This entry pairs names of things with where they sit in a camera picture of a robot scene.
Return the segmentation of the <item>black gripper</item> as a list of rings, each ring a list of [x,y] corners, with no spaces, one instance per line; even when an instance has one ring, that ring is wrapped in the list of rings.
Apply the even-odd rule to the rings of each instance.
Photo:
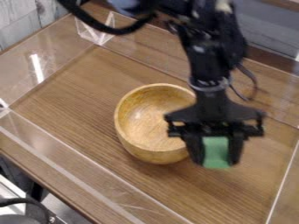
[[[242,158],[244,138],[264,135],[264,112],[234,102],[224,89],[211,91],[195,87],[195,103],[164,115],[167,134],[186,142],[191,161],[203,165],[204,144],[202,137],[231,137],[228,161],[236,165]]]

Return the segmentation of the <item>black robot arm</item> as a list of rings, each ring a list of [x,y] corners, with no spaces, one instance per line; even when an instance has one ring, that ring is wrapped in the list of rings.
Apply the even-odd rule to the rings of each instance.
[[[266,115],[227,95],[231,71],[239,69],[246,76],[252,75],[242,65],[248,44],[239,29],[234,0],[107,0],[119,13],[135,19],[119,28],[96,20],[76,0],[57,1],[91,28],[117,36],[136,32],[159,13],[171,17],[168,31],[178,36],[188,59],[188,84],[196,102],[163,116],[168,136],[184,141],[195,164],[238,165],[244,142],[264,135]]]

